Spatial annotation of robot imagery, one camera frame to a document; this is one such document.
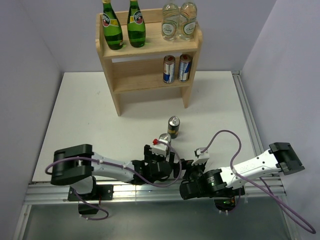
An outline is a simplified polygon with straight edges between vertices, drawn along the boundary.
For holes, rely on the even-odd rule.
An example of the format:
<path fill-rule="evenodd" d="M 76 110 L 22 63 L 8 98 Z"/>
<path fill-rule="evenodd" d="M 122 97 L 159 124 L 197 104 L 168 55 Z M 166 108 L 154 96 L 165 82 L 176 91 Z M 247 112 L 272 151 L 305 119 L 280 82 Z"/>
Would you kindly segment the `blue silver can red top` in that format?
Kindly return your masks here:
<path fill-rule="evenodd" d="M 181 82 L 186 82 L 189 79 L 192 58 L 188 54 L 182 54 L 179 58 L 178 79 Z"/>

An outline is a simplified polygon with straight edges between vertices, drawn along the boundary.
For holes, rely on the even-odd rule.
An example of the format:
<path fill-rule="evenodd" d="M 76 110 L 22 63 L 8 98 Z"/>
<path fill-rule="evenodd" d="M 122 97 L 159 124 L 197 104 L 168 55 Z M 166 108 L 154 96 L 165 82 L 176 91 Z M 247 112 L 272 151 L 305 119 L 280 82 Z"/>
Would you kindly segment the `blue silver energy can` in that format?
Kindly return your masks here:
<path fill-rule="evenodd" d="M 163 60 L 163 81 L 171 84 L 175 80 L 176 59 L 173 55 L 167 55 Z"/>

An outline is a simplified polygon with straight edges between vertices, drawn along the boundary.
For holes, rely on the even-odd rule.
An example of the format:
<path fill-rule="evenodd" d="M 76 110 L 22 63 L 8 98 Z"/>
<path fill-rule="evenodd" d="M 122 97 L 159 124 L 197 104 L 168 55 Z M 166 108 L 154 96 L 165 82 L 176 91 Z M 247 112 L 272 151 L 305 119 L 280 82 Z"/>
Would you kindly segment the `green glass bottle back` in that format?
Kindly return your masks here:
<path fill-rule="evenodd" d="M 146 26 L 137 0 L 131 0 L 127 18 L 127 32 L 132 47 L 140 48 L 146 42 Z"/>

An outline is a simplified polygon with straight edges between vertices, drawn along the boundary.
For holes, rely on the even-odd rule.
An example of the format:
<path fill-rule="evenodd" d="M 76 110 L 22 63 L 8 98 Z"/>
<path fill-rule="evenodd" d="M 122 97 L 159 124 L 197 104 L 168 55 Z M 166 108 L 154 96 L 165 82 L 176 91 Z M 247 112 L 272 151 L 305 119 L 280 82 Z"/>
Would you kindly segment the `green glass bottle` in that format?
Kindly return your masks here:
<path fill-rule="evenodd" d="M 123 47 L 123 32 L 120 22 L 112 8 L 110 0 L 102 0 L 102 26 L 104 38 L 111 50 L 119 50 Z"/>
<path fill-rule="evenodd" d="M 137 0 L 131 0 L 127 18 L 127 32 L 132 47 L 140 48 L 146 42 L 146 26 Z"/>

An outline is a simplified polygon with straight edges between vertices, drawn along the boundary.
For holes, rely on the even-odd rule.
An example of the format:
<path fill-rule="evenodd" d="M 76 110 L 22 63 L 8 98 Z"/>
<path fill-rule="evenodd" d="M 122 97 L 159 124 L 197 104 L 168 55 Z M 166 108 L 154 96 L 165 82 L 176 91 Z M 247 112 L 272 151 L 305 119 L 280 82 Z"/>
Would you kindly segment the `green glass bottle front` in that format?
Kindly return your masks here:
<path fill-rule="evenodd" d="M 119 50 L 123 47 L 123 32 L 120 22 L 112 8 L 110 0 L 102 0 L 102 26 L 104 38 L 111 50 Z"/>

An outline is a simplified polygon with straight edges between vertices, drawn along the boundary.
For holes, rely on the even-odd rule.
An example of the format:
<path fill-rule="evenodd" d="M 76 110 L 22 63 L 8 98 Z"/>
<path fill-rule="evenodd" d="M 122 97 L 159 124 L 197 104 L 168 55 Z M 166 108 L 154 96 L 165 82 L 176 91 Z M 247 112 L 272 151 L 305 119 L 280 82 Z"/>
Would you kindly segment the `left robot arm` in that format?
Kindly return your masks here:
<path fill-rule="evenodd" d="M 86 200 L 98 193 L 97 177 L 111 178 L 132 185 L 150 184 L 166 181 L 170 175 L 180 177 L 182 163 L 174 162 L 175 151 L 166 141 L 156 145 L 145 145 L 142 160 L 129 162 L 110 159 L 93 152 L 90 144 L 76 145 L 55 151 L 53 163 L 45 173 L 51 176 L 54 186 L 71 186 Z"/>

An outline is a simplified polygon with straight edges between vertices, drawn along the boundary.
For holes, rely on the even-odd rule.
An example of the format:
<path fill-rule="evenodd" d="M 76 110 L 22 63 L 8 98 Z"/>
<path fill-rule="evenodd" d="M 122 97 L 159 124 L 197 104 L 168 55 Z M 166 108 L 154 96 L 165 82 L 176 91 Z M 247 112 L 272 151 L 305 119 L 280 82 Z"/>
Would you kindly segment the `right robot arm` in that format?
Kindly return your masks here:
<path fill-rule="evenodd" d="M 214 169 L 207 164 L 209 158 L 209 152 L 202 147 L 195 150 L 195 160 L 182 162 L 185 173 L 179 193 L 183 200 L 244 195 L 243 186 L 249 180 L 279 172 L 291 175 L 305 169 L 288 142 L 272 143 L 262 154 L 233 167 Z"/>

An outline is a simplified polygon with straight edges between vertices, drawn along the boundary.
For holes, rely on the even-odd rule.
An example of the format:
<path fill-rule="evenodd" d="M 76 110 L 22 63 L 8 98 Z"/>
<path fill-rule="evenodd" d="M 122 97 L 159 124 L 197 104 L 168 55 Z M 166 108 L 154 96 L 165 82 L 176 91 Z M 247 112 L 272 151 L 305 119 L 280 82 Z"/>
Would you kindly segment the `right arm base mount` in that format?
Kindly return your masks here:
<path fill-rule="evenodd" d="M 241 196 L 245 194 L 245 188 L 227 189 L 225 193 L 214 199 L 214 205 L 219 211 L 231 211 L 239 203 Z"/>

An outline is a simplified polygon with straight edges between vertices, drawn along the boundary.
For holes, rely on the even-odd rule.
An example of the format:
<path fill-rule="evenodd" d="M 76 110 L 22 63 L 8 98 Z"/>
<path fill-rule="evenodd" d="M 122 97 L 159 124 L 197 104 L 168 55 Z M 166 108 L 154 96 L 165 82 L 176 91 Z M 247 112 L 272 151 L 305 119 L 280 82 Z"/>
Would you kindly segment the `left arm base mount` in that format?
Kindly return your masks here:
<path fill-rule="evenodd" d="M 83 216 L 93 216 L 96 215 L 99 211 L 106 212 L 101 208 L 102 201 L 110 201 L 113 199 L 114 186 L 112 184 L 98 184 L 93 187 L 93 190 L 90 193 L 80 194 L 77 192 L 78 196 L 87 204 L 83 203 L 77 195 L 75 190 L 70 187 L 67 197 L 68 202 L 78 202 L 78 213 Z"/>

